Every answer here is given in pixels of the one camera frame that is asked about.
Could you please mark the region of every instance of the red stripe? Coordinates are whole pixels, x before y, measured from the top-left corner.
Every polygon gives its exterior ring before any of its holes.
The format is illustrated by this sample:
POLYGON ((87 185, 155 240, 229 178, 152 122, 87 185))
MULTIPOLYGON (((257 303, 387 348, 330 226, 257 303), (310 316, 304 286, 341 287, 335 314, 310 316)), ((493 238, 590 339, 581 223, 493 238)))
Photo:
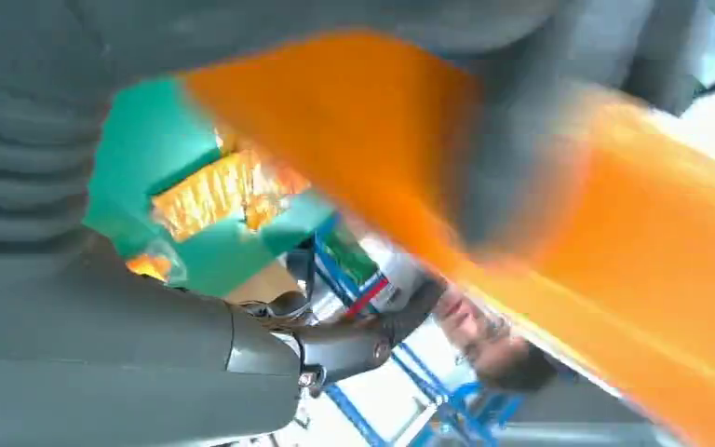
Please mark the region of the red stripe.
POLYGON ((363 296, 361 296, 357 301, 352 303, 352 305, 350 305, 348 309, 346 309, 344 317, 349 318, 353 317, 354 315, 357 315, 361 310, 363 310, 364 307, 369 305, 371 300, 374 299, 375 296, 377 296, 377 293, 384 289, 385 286, 387 286, 388 284, 389 282, 387 278, 385 276, 382 276, 380 280, 377 281, 376 284, 374 284, 374 287, 363 293, 363 296))

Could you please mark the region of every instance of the man's hair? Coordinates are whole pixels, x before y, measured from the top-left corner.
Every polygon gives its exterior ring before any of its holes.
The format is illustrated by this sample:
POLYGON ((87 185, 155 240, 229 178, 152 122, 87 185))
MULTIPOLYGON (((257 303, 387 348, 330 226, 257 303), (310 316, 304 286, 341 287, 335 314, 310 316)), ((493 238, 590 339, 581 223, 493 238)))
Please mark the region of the man's hair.
POLYGON ((513 393, 533 393, 558 375, 558 370, 541 349, 531 345, 528 355, 517 359, 500 373, 482 375, 487 386, 513 393))

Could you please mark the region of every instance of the green fabric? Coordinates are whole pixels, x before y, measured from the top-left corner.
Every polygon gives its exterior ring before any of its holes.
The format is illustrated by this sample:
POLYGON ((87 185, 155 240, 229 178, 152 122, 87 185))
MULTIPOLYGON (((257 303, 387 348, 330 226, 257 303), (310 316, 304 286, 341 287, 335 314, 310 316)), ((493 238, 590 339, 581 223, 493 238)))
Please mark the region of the green fabric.
POLYGON ((85 223, 129 257, 153 240, 178 253, 187 279, 177 285, 222 296, 300 243, 331 214, 316 195, 295 197, 290 209, 259 234, 239 217, 224 219, 181 244, 155 223, 150 196, 219 157, 212 125, 173 80, 143 83, 119 94, 105 124, 89 185, 85 223))

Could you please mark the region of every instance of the metal bolt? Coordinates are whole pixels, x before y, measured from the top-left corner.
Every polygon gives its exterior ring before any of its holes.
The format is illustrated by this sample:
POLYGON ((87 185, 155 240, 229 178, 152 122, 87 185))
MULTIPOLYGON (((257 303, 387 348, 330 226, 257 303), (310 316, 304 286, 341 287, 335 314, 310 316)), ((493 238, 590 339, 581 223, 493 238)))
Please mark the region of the metal bolt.
POLYGON ((298 385, 308 388, 313 385, 317 380, 317 374, 315 372, 303 372, 300 374, 300 378, 297 380, 298 385))
POLYGON ((374 347, 374 359, 378 361, 385 361, 390 355, 390 345, 382 342, 374 347))

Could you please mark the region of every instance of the man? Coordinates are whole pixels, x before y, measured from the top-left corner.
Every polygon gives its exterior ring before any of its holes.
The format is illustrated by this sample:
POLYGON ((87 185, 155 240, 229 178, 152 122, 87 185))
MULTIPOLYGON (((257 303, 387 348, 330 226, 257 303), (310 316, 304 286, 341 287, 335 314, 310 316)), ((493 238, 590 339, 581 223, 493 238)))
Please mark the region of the man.
POLYGON ((558 373, 548 356, 515 334, 503 318, 481 310, 455 289, 440 299, 435 314, 446 337, 487 386, 534 392, 558 373))

